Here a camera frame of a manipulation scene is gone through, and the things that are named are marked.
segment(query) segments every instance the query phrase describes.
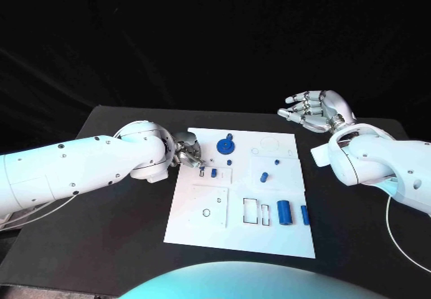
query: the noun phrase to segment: white cable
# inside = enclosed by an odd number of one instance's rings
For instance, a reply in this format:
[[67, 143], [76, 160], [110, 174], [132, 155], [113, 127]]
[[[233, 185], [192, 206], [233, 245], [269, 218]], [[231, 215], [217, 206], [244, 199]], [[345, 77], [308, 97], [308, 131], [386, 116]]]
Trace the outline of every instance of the white cable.
[[6, 226], [11, 223], [15, 223], [17, 221], [19, 221], [22, 218], [27, 218], [28, 216], [31, 216], [34, 213], [40, 212], [45, 207], [48, 207], [55, 201], [50, 201], [43, 207], [40, 207], [38, 209], [35, 209], [32, 212], [24, 214], [19, 218], [15, 218], [14, 220], [0, 223], [0, 226]]
[[396, 244], [399, 250], [400, 250], [401, 253], [404, 254], [404, 256], [412, 260], [412, 262], [413, 262], [417, 266], [420, 266], [426, 271], [429, 271], [429, 272], [431, 273], [431, 270], [427, 269], [423, 265], [420, 265], [420, 264], [412, 259], [412, 257], [410, 257], [410, 256], [407, 255], [407, 253], [403, 251], [403, 249], [401, 249], [401, 247], [400, 247], [400, 245], [399, 245], [399, 243], [397, 243], [397, 241], [396, 241], [396, 239], [394, 239], [394, 235], [393, 235], [391, 228], [390, 228], [390, 203], [391, 203], [391, 196], [390, 196], [390, 198], [388, 198], [388, 204], [387, 204], [387, 227], [388, 227], [388, 232], [390, 232], [390, 236], [391, 236], [393, 242], [394, 242], [394, 244]]
[[18, 224], [18, 225], [11, 226], [11, 227], [8, 227], [8, 228], [5, 228], [5, 229], [0, 229], [0, 232], [2, 232], [4, 230], [6, 230], [6, 229], [14, 229], [15, 227], [19, 227], [19, 226], [22, 226], [22, 225], [27, 225], [27, 224], [32, 223], [34, 221], [40, 220], [41, 218], [44, 218], [45, 216], [48, 216], [48, 215], [50, 215], [51, 213], [54, 213], [61, 207], [64, 207], [66, 204], [68, 204], [70, 201], [71, 201], [77, 196], [79, 196], [79, 194], [74, 195], [74, 196], [70, 198], [70, 200], [68, 200], [63, 205], [60, 205], [51, 212], [48, 212], [45, 215], [43, 215], [41, 217], [35, 218], [34, 220], [31, 220], [31, 221], [22, 223], [22, 224]]
[[122, 132], [122, 130], [128, 127], [128, 126], [130, 126], [132, 124], [135, 124], [135, 123], [142, 123], [143, 121], [142, 120], [138, 120], [138, 121], [133, 121], [132, 123], [129, 123], [119, 131], [117, 131], [117, 133], [115, 134], [115, 138], [117, 138], [119, 137], [119, 134], [120, 134], [120, 132]]

